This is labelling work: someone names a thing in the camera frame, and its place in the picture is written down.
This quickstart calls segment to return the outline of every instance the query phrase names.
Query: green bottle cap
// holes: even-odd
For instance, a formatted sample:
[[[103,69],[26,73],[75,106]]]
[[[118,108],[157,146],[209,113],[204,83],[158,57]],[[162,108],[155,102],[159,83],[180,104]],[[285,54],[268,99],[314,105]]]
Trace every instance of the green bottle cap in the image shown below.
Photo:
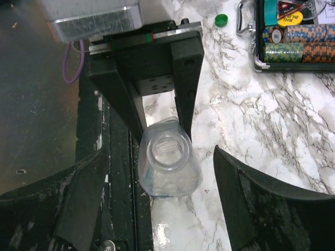
[[[215,25],[217,27],[226,26],[228,22],[228,16],[226,14],[219,14],[215,17]]]

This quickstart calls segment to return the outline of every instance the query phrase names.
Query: poker chip case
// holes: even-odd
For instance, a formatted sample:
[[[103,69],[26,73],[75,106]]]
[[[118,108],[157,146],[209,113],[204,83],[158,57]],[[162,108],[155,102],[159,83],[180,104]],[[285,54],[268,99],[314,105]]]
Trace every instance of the poker chip case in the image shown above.
[[[237,29],[239,36],[251,34],[250,51],[254,58],[254,69],[257,72],[335,72],[335,40],[332,43],[326,41],[315,41],[317,43],[265,43],[268,37],[264,37],[264,0],[254,0],[254,20],[253,23],[242,25],[243,6],[252,0],[242,0],[237,8]],[[312,25],[313,20],[303,21],[301,26]],[[288,51],[284,56],[271,61],[269,52],[274,50]]]

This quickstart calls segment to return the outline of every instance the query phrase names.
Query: white marble surface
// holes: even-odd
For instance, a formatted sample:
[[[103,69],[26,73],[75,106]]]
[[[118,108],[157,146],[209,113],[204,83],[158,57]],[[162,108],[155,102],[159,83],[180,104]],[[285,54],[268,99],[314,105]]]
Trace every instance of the white marble surface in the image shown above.
[[[174,0],[176,21],[203,23],[205,59],[192,135],[204,173],[187,198],[152,204],[155,250],[231,250],[213,169],[215,145],[258,170],[335,194],[335,74],[256,73],[250,38],[235,34],[238,0]],[[252,6],[243,10],[252,20]],[[214,26],[218,13],[229,16]],[[176,115],[173,93],[149,96],[149,124]]]

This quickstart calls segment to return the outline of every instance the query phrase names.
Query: plastic bottle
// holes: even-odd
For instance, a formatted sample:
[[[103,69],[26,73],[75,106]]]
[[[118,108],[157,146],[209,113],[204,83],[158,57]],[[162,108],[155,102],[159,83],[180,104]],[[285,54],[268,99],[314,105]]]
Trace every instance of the plastic bottle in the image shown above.
[[[139,180],[153,197],[192,194],[203,174],[192,143],[176,117],[148,127],[142,137],[138,161]]]

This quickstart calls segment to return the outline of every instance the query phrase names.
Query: purple cable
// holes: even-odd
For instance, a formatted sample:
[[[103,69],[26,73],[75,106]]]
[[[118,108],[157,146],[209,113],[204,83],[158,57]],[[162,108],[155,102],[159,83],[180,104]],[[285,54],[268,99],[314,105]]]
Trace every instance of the purple cable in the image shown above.
[[[79,64],[79,68],[77,73],[74,75],[73,79],[68,79],[65,73],[65,69],[66,69],[66,63],[68,62],[68,56],[69,56],[69,51],[71,48],[71,44],[72,42],[70,42],[68,44],[68,49],[66,50],[66,54],[64,56],[64,61],[63,61],[63,70],[62,70],[62,75],[63,75],[63,79],[65,81],[65,83],[67,84],[73,84],[80,76],[80,73],[83,70],[84,67],[84,62],[85,62],[85,48],[84,48],[84,41],[81,39],[79,40],[79,44],[80,44],[80,53],[81,53],[81,57],[80,57],[80,64]]]

